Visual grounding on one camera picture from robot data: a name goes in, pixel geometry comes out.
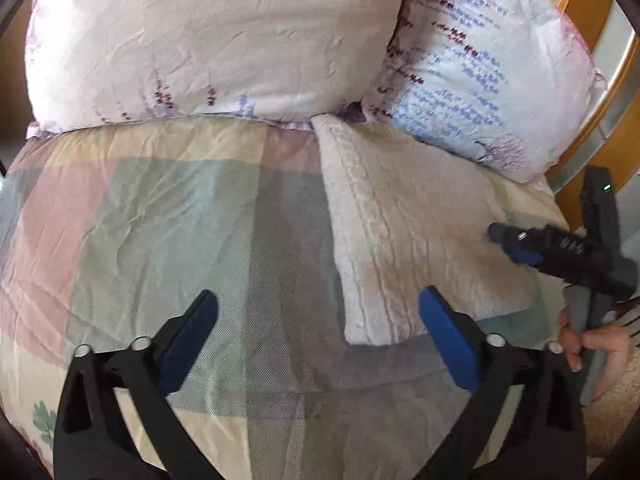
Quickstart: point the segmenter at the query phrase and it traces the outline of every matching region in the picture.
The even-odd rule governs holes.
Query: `gray handle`
[[[569,328],[577,335],[582,335],[589,322],[591,291],[583,286],[568,286],[564,290],[564,300],[569,309]],[[599,326],[615,320],[615,311],[609,310],[604,316],[601,316]],[[576,372],[576,381],[580,387],[580,403],[583,406],[591,406],[593,394],[607,362],[607,351],[582,349],[580,358],[582,359],[582,370]]]

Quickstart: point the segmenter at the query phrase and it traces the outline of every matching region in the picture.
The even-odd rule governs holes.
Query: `green flower print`
[[[40,430],[40,438],[53,450],[53,430],[56,427],[56,412],[50,412],[40,401],[33,405],[33,425]]]

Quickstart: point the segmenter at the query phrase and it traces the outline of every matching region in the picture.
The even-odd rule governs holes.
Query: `cable knit pattern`
[[[385,124],[313,124],[349,343],[424,333],[417,300],[428,285],[475,319],[530,306],[530,275],[487,241],[487,226],[505,215],[475,164]]]
[[[634,348],[625,374],[590,408],[583,410],[587,453],[606,457],[616,446],[640,406],[640,350]]]

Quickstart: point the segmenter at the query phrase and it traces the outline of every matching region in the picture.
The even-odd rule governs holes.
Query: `bed sheet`
[[[503,181],[518,214],[553,215],[552,196]],[[49,468],[73,348],[124,348],[203,288],[220,318],[169,402],[228,479],[412,478],[468,399],[427,335],[345,343],[312,133],[195,116],[30,139],[0,210],[0,404]],[[553,309],[521,314],[490,328],[550,336]]]

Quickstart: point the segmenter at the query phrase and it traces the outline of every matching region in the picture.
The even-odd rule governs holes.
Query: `sweater sleeve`
[[[634,348],[617,384],[585,408],[587,454],[606,457],[616,446],[640,406],[640,350]]]

